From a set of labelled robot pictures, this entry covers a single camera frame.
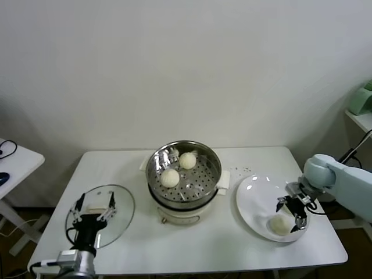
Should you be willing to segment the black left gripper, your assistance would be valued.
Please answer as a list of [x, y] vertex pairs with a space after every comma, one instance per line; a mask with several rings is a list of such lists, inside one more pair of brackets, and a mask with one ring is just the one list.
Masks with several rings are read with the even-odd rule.
[[100, 215], [84, 214], [81, 216], [81, 210], [85, 199], [85, 193], [75, 202], [71, 209], [73, 216], [73, 228], [77, 232], [74, 247], [77, 249], [85, 247], [94, 247], [96, 235], [102, 229], [102, 222], [108, 222], [117, 212], [115, 193], [111, 192], [108, 208]]

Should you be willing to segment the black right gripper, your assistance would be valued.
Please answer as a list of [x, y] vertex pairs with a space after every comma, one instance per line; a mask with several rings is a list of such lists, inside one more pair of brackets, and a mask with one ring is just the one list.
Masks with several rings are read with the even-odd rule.
[[307, 214], [305, 212], [305, 206], [302, 201], [298, 198], [285, 196], [279, 197], [276, 205], [276, 212], [278, 212], [284, 205], [287, 206], [288, 210], [292, 213], [295, 218], [295, 225], [291, 229], [291, 232], [304, 230], [307, 227]]

